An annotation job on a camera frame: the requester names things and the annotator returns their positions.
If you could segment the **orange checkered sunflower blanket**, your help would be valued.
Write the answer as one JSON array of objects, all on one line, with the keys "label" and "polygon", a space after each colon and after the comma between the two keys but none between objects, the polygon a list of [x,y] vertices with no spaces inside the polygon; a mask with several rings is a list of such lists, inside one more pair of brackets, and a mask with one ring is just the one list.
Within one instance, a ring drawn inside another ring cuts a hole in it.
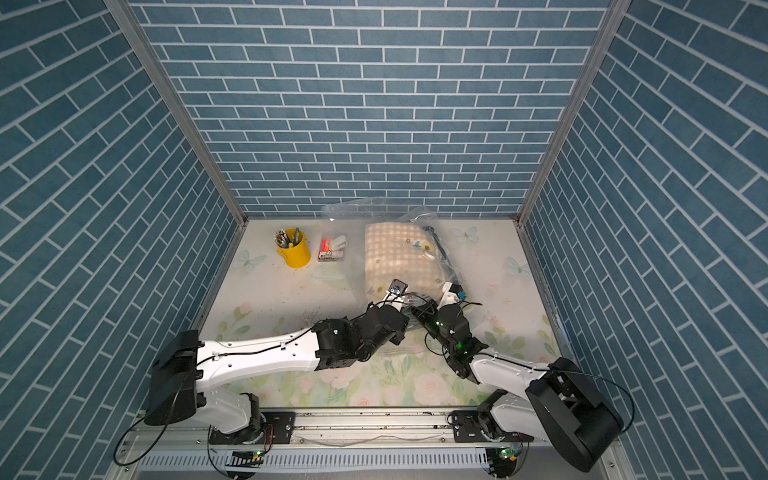
[{"label": "orange checkered sunflower blanket", "polygon": [[365,228],[366,297],[381,299],[394,279],[408,292],[438,299],[449,275],[432,237],[420,226],[380,222]]}]

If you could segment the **clear plastic vacuum bag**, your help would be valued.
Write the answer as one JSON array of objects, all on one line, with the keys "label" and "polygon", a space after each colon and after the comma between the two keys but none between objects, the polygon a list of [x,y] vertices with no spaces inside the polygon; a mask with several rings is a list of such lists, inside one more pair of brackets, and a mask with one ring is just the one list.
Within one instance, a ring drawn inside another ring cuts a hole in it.
[{"label": "clear plastic vacuum bag", "polygon": [[357,301],[383,299],[394,280],[436,301],[445,284],[462,283],[438,216],[426,206],[369,197],[325,205],[321,212],[326,237],[345,238],[335,264]]}]

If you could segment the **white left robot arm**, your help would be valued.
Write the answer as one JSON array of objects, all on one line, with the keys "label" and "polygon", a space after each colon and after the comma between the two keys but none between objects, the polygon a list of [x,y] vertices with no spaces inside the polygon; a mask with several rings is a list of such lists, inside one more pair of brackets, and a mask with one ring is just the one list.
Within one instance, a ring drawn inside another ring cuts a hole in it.
[{"label": "white left robot arm", "polygon": [[380,302],[351,319],[323,319],[305,330],[275,337],[217,341],[200,339],[197,330],[183,331],[151,365],[144,422],[166,426],[196,418],[225,435],[256,429],[260,421],[256,397],[227,392],[225,385],[367,362],[383,345],[400,344],[408,323],[399,302]]}]

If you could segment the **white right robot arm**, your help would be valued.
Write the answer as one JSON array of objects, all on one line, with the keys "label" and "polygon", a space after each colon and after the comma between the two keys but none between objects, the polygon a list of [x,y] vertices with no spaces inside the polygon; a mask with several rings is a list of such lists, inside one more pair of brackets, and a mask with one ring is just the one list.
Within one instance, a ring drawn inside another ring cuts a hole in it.
[{"label": "white right robot arm", "polygon": [[458,377],[493,390],[474,420],[488,440],[540,438],[572,467],[587,472],[631,425],[595,385],[609,379],[587,374],[564,357],[531,363],[492,351],[472,334],[459,303],[430,300],[411,312],[440,344],[442,358]]}]

